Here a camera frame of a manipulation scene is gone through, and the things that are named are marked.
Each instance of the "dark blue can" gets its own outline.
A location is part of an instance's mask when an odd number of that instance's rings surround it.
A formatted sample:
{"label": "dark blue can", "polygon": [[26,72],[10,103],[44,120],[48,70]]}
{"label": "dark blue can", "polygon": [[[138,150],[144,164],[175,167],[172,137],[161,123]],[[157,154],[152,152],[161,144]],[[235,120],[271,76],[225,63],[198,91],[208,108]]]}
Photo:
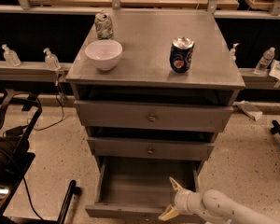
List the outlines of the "dark blue can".
{"label": "dark blue can", "polygon": [[173,40],[170,53],[170,65],[177,73],[184,73],[189,70],[192,61],[192,54],[195,43],[184,36]]}

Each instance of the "cabinet top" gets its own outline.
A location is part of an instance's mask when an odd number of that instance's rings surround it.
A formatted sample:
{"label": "cabinet top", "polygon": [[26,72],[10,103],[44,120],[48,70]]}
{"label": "cabinet top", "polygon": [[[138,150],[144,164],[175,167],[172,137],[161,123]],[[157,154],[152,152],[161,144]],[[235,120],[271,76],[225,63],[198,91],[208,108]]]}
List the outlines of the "cabinet top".
{"label": "cabinet top", "polygon": [[[230,56],[212,14],[181,9],[106,10],[114,39],[123,47],[121,60],[110,71],[95,68],[85,48],[97,40],[92,26],[66,80],[71,83],[242,89],[245,84]],[[195,41],[190,69],[175,73],[169,62],[172,41],[185,36]]]}

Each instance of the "silver can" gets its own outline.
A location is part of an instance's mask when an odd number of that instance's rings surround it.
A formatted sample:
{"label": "silver can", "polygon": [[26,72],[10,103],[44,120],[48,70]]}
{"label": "silver can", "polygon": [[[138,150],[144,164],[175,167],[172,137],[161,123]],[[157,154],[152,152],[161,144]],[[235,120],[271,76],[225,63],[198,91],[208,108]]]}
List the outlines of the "silver can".
{"label": "silver can", "polygon": [[177,73],[189,70],[195,43],[184,36],[173,40],[170,52],[170,65]]}
{"label": "silver can", "polygon": [[95,29],[99,40],[113,38],[113,24],[109,14],[99,12],[95,15]]}

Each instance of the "floor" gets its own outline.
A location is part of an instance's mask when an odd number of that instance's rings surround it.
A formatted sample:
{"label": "floor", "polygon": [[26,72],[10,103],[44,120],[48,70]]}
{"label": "floor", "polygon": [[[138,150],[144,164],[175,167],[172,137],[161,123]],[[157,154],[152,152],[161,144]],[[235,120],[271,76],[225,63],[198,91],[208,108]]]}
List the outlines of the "floor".
{"label": "floor", "polygon": [[[40,97],[43,113],[36,124],[40,129],[60,120],[62,110],[54,97]],[[92,218],[86,204],[95,199],[99,170],[91,155],[87,135],[80,125],[69,97],[64,120],[46,130],[30,135],[30,151],[36,158],[26,179],[35,210],[44,219],[57,219],[70,180],[81,187],[67,216],[68,224],[123,224],[123,219]],[[235,107],[231,119],[216,140],[216,147],[199,175],[200,192],[218,189],[236,202],[269,216],[280,223],[280,136],[270,134],[272,120],[280,122],[280,103],[253,103],[263,111],[258,121],[250,119]],[[8,125],[26,123],[30,112],[11,109]],[[6,216],[35,217],[21,184]],[[134,223],[153,223],[138,220]]]}

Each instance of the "white bowl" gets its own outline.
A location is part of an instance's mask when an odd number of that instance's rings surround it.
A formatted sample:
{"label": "white bowl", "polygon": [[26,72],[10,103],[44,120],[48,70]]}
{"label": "white bowl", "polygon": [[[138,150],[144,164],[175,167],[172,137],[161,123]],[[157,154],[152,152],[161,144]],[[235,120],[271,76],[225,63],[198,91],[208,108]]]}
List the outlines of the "white bowl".
{"label": "white bowl", "polygon": [[98,69],[107,71],[115,67],[121,57],[122,45],[115,40],[97,40],[85,48],[85,54]]}

